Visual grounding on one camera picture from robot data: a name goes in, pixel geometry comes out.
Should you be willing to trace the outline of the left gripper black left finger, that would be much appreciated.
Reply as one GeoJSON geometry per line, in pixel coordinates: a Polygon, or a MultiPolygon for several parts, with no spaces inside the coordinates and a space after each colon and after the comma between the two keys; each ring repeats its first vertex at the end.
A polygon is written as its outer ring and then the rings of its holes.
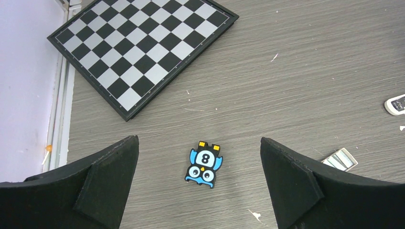
{"type": "Polygon", "coordinates": [[[139,157],[130,135],[62,167],[0,185],[3,229],[118,229],[139,157]]]}

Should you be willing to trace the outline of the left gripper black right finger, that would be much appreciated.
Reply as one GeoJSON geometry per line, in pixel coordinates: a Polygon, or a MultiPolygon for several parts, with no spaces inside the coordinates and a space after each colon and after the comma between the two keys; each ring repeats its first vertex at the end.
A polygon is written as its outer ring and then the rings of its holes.
{"type": "Polygon", "coordinates": [[[402,229],[404,184],[341,171],[263,137],[260,156],[280,229],[402,229]]]}

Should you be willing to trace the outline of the blue owl eraser toy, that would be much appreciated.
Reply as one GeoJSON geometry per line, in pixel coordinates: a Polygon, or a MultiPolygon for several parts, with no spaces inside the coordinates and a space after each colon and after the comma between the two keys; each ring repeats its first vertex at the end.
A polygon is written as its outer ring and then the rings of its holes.
{"type": "Polygon", "coordinates": [[[214,188],[216,172],[223,164],[223,157],[219,156],[220,146],[209,145],[205,141],[199,141],[196,149],[192,148],[189,154],[190,166],[187,169],[184,180],[195,181],[198,185],[208,185],[214,188]]]}

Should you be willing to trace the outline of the black white chessboard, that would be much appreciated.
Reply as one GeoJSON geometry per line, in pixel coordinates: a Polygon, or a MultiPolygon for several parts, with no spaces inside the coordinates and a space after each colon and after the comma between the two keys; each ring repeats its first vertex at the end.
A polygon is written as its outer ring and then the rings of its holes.
{"type": "Polygon", "coordinates": [[[48,40],[127,121],[237,19],[213,0],[95,0],[48,40]]]}

